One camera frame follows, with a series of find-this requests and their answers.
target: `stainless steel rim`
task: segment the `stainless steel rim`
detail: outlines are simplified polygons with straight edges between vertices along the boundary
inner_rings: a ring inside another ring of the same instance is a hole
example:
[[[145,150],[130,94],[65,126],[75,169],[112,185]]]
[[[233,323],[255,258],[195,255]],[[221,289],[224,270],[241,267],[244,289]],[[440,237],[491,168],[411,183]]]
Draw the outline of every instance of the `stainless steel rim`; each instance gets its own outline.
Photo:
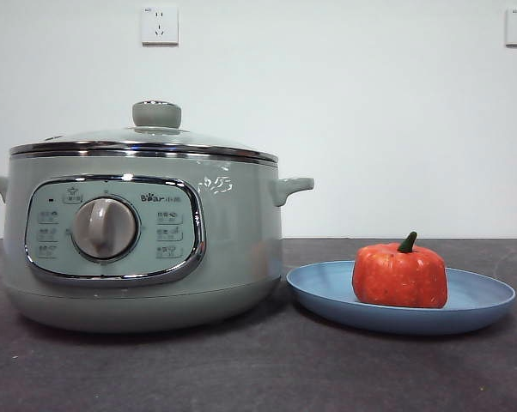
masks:
[[[33,157],[159,157],[168,159],[191,159],[195,161],[238,161],[244,163],[253,163],[256,165],[264,165],[277,167],[277,163],[273,161],[263,161],[253,159],[251,157],[229,156],[221,154],[200,154],[200,153],[177,153],[177,152],[156,152],[156,151],[135,151],[135,150],[67,150],[63,152],[33,152],[20,153],[10,156],[11,159],[27,159]]]
[[[157,142],[43,142],[16,146],[10,150],[10,155],[42,157],[42,154],[46,153],[46,156],[50,157],[73,155],[73,153],[80,153],[82,151],[86,152],[86,154],[83,155],[97,155],[92,154],[92,152],[95,151],[101,152],[98,155],[107,155],[106,152],[109,151],[125,151],[133,156],[135,153],[151,152],[155,153],[155,157],[161,157],[161,154],[197,154],[228,156],[231,158],[239,158],[240,161],[251,159],[256,161],[267,161],[275,164],[277,163],[277,157],[275,155],[254,150],[197,144],[190,145]]]

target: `dial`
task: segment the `dial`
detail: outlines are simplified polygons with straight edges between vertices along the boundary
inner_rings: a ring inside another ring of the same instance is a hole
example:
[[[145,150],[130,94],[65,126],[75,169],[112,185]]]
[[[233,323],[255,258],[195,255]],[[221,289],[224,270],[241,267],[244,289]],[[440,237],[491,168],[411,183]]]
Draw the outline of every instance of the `dial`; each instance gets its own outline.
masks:
[[[86,258],[108,260],[127,251],[137,237],[137,219],[125,203],[98,197],[75,215],[71,238]]]

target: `chrome trim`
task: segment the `chrome trim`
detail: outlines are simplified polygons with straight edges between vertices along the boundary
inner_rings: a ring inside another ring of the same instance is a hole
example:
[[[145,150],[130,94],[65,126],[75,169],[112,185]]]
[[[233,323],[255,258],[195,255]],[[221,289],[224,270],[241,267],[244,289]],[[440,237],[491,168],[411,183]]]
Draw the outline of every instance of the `chrome trim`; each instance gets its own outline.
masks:
[[[79,152],[79,151],[110,151],[110,150],[126,150],[131,152],[147,151],[152,153],[182,153],[182,154],[200,154],[200,155],[221,155],[234,158],[254,159],[260,161],[269,161],[277,163],[277,157],[273,154],[258,152],[255,150],[243,148],[224,148],[221,146],[208,146],[202,144],[178,144],[178,143],[160,143],[160,142],[42,142],[24,144],[13,147],[9,153],[13,155],[34,155],[47,152],[48,156],[62,155],[63,152]]]
[[[67,275],[41,268],[32,260],[29,254],[29,250],[27,248],[27,226],[29,223],[29,210],[32,206],[33,196],[35,192],[44,185],[51,185],[56,183],[75,183],[82,182],[85,180],[118,180],[127,183],[137,182],[151,183],[156,185],[175,184],[177,187],[179,187],[189,197],[190,205],[192,207],[194,244],[187,258],[181,263],[167,270],[160,270],[152,273],[136,273],[122,276]],[[179,279],[182,279],[183,277],[189,275],[193,270],[197,268],[197,266],[201,263],[202,259],[204,258],[204,254],[206,251],[205,223],[201,200],[199,199],[198,192],[191,185],[186,183],[184,180],[180,179],[133,176],[130,180],[128,180],[125,176],[108,174],[83,174],[80,176],[64,176],[55,179],[50,179],[47,180],[45,183],[39,185],[32,193],[31,200],[27,208],[26,232],[24,234],[24,249],[26,252],[27,261],[30,263],[30,267],[33,269],[34,274],[39,279],[42,279],[47,282],[92,288],[127,288],[131,286],[155,285],[157,283],[178,281]]]
[[[221,154],[206,153],[178,153],[178,152],[160,152],[147,150],[67,150],[67,151],[43,151],[12,154],[10,159],[30,159],[34,157],[161,157],[169,159],[193,159],[197,161],[238,161],[243,163],[253,163],[256,165],[264,165],[277,167],[277,161],[265,161],[251,157],[241,157]]]

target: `mint green pot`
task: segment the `mint green pot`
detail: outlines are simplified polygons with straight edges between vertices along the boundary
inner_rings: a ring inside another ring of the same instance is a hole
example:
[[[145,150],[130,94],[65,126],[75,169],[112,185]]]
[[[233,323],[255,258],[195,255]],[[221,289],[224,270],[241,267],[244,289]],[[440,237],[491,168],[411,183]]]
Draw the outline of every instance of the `mint green pot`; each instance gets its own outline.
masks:
[[[133,118],[11,149],[4,284],[28,318],[170,330],[229,318],[276,287],[280,207],[313,179],[279,179],[271,154],[179,130],[176,105],[140,102]]]

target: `dark countertop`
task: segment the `dark countertop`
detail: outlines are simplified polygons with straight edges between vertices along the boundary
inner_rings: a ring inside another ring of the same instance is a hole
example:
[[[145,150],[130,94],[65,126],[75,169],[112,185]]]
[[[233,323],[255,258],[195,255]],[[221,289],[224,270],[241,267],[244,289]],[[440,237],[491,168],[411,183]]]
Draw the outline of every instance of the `dark countertop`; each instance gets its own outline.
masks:
[[[287,239],[285,271],[351,260],[375,239]],[[517,239],[423,239],[448,267],[517,292]],[[140,335],[57,330],[19,315],[1,283],[0,412],[517,411],[517,300],[485,329],[395,336],[324,320],[285,281],[222,323]]]

